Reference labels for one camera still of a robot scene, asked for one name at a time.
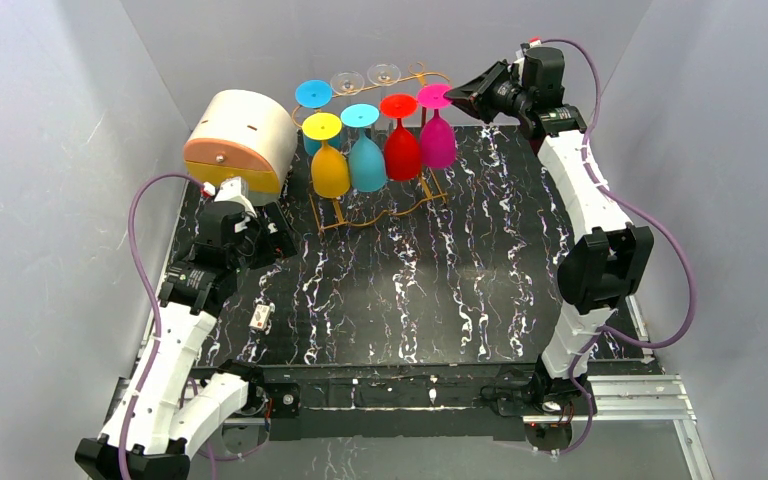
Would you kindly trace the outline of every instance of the white container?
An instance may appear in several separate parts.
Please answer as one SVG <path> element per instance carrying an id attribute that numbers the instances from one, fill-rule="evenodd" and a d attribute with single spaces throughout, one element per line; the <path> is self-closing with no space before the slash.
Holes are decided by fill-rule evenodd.
<path id="1" fill-rule="evenodd" d="M 296 153 L 298 133 L 290 114 L 257 92 L 216 94 L 184 145 L 190 174 L 219 185 L 243 177 L 255 206 L 278 200 Z"/>

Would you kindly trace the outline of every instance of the white wall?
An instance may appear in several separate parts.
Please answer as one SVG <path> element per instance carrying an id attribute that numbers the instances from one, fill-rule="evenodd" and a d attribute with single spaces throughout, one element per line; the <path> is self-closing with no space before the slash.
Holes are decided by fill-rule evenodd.
<path id="1" fill-rule="evenodd" d="M 293 92 L 305 80 L 329 81 L 345 70 L 365 76 L 376 63 L 394 63 L 407 75 L 415 61 L 462 84 L 496 60 L 513 59 L 519 44 L 534 36 L 584 42 L 608 78 L 651 0 L 122 3 L 193 127 L 220 90 L 255 90 L 290 110 Z M 582 111 L 589 114 L 595 96 L 587 66 L 568 62 L 565 83 L 567 99 L 587 106 Z M 379 94 L 356 99 L 379 100 Z M 334 102 L 329 108 L 344 106 Z M 445 115 L 454 124 L 472 123 L 454 108 Z"/>
<path id="2" fill-rule="evenodd" d="M 131 195 L 187 134 L 119 2 L 0 1 L 0 479 L 81 478 L 148 311 Z M 141 207 L 152 278 L 181 188 Z"/>
<path id="3" fill-rule="evenodd" d="M 594 151 L 698 274 L 698 320 L 662 359 L 687 383 L 715 476 L 768 478 L 768 2 L 656 0 Z M 663 241 L 640 297 L 656 338 L 675 331 L 686 286 Z"/>

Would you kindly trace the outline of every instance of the gold metal rack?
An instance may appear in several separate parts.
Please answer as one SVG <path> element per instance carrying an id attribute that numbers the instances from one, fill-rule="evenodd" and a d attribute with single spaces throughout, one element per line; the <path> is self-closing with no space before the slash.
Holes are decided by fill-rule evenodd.
<path id="1" fill-rule="evenodd" d="M 449 80 L 449 77 L 444 75 L 444 74 L 442 74 L 442 73 L 440 73 L 440 72 L 426 72 L 425 71 L 425 64 L 422 63 L 422 62 L 416 62 L 416 63 L 412 64 L 411 66 L 409 66 L 408 67 L 408 72 L 411 74 L 409 77 L 401 78 L 401 79 L 391 83 L 390 85 L 386 85 L 386 86 L 389 87 L 389 86 L 395 85 L 397 83 L 407 82 L 407 81 L 410 81 L 410 80 L 417 80 L 419 82 L 420 87 L 424 87 L 426 85 L 426 83 L 427 83 L 427 80 L 426 80 L 425 77 L 428 77 L 428 76 L 431 76 L 431 75 L 437 76 L 437 77 L 441 77 L 441 78 L 443 78 L 446 81 L 446 83 L 451 84 L 451 82 Z M 356 94 L 358 94 L 360 92 L 366 92 L 366 91 L 369 91 L 369 90 L 374 90 L 374 89 L 377 89 L 377 88 L 381 88 L 382 86 L 383 85 L 371 85 L 371 86 L 368 86 L 368 87 L 364 87 L 364 88 L 361 88 L 360 90 L 357 90 L 356 92 L 353 92 L 352 95 L 356 95 Z M 346 96 L 346 95 L 338 93 L 338 94 L 336 94 L 336 96 L 340 96 L 341 97 L 341 96 Z M 302 108 L 301 105 L 297 105 L 296 108 L 293 109 L 293 113 L 292 113 L 293 123 L 295 123 L 296 126 L 299 127 L 299 128 L 301 128 L 302 125 L 301 125 L 301 123 L 299 123 L 298 120 L 296 120 L 296 114 L 299 112 L 299 110 L 301 108 Z M 425 126 L 427 113 L 428 113 L 427 109 L 425 107 L 422 107 L 422 123 L 420 124 L 421 127 Z M 431 186 L 429 185 L 429 182 L 426 181 L 426 179 L 425 179 L 425 172 L 426 171 L 428 172 L 428 175 L 430 175 L 430 177 L 431 177 L 433 185 L 434 185 L 434 187 L 436 189 L 436 193 L 432 191 Z M 330 224 L 330 225 L 324 225 L 322 223 L 323 219 L 320 219 L 319 215 L 317 213 L 317 209 L 316 209 L 317 199 L 314 198 L 314 195 L 312 193 L 308 193 L 308 197 L 310 198 L 310 206 L 311 206 L 311 209 L 313 210 L 313 218 L 316 220 L 316 227 L 319 229 L 320 233 L 323 233 L 326 230 L 330 230 L 332 228 L 338 228 L 338 227 L 342 227 L 342 226 L 363 228 L 363 227 L 368 227 L 370 225 L 375 224 L 376 222 L 378 222 L 379 220 L 381 220 L 385 216 L 401 217 L 401 216 L 407 215 L 407 214 L 413 212 L 414 210 L 416 210 L 417 208 L 419 208 L 422 204 L 430 202 L 430 201 L 434 201 L 434 200 L 440 199 L 440 200 L 443 201 L 444 205 L 448 204 L 449 195 L 440 186 L 440 182 L 437 180 L 437 176 L 434 175 L 434 171 L 433 170 L 431 170 L 430 168 L 423 168 L 423 170 L 420 172 L 420 174 L 417 175 L 416 181 L 419 182 L 419 185 L 422 188 L 423 198 L 419 199 L 415 204 L 413 204 L 407 210 L 403 210 L 403 211 L 399 212 L 399 211 L 391 211 L 389 209 L 384 209 L 381 212 L 379 212 L 378 215 L 376 215 L 375 218 L 373 218 L 372 220 L 364 221 L 364 222 L 353 222 L 353 221 L 347 220 L 346 214 L 343 212 L 343 208 L 340 205 L 339 199 L 333 198 L 333 199 L 331 199 L 331 204 L 334 207 L 334 214 L 336 215 L 337 221 L 332 223 L 332 224 Z M 311 182 L 310 190 L 311 191 L 313 190 L 313 182 Z"/>

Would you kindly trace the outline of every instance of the robotic arm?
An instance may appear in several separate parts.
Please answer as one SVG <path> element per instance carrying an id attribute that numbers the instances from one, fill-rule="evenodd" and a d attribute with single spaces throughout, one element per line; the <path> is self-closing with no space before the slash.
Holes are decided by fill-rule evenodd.
<path id="1" fill-rule="evenodd" d="M 517 57 L 512 64 L 496 62 L 446 98 L 486 123 L 499 113 L 517 118 L 520 133 L 555 180 L 572 222 L 575 246 L 557 275 L 564 300 L 560 318 L 523 392 L 528 403 L 542 410 L 545 402 L 567 404 L 581 395 L 570 380 L 571 362 L 617 304 L 637 291 L 654 237 L 599 192 L 585 169 L 581 148 L 587 126 L 576 107 L 563 103 L 563 53 L 535 41 L 523 44 Z M 592 156 L 587 163 L 604 184 Z M 573 372 L 588 390 L 589 353 Z"/>
<path id="2" fill-rule="evenodd" d="M 186 479 L 190 460 L 233 413 L 258 407 L 255 394 L 263 372 L 253 364 L 227 361 L 207 387 L 186 406 L 178 402 L 190 368 L 225 301 L 238 289 L 243 268 L 260 268 L 295 255 L 287 223 L 276 204 L 258 212 L 246 198 L 240 178 L 226 180 L 199 215 L 193 244 L 166 271 L 160 288 L 163 335 L 152 336 L 145 351 L 159 343 L 157 355 L 143 355 L 132 376 L 149 376 L 119 402 L 97 438 L 81 440 L 75 460 L 93 480 L 120 479 L 118 449 L 127 450 L 132 478 Z M 120 433 L 128 399 L 138 395 L 127 444 Z"/>

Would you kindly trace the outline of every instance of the marble surface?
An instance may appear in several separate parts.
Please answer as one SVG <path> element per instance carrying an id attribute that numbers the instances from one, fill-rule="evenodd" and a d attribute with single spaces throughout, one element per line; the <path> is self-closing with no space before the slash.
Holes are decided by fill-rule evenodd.
<path id="1" fill-rule="evenodd" d="M 206 340 L 201 365 L 228 358 L 261 364 L 533 362 L 560 312 L 559 261 L 571 247 L 569 219 L 548 172 L 513 127 L 456 129 L 459 158 L 437 173 L 448 206 L 433 202 L 364 229 L 317 231 L 301 142 L 281 201 L 299 255 L 242 273 Z M 416 182 L 390 182 L 343 199 L 361 222 L 422 196 Z M 185 195 L 172 253 L 197 231 L 203 199 Z M 333 222 L 330 202 L 318 214 Z M 254 305 L 276 307 L 266 332 L 249 329 Z M 634 335 L 628 309 L 609 324 Z M 601 340 L 596 358 L 640 358 Z"/>

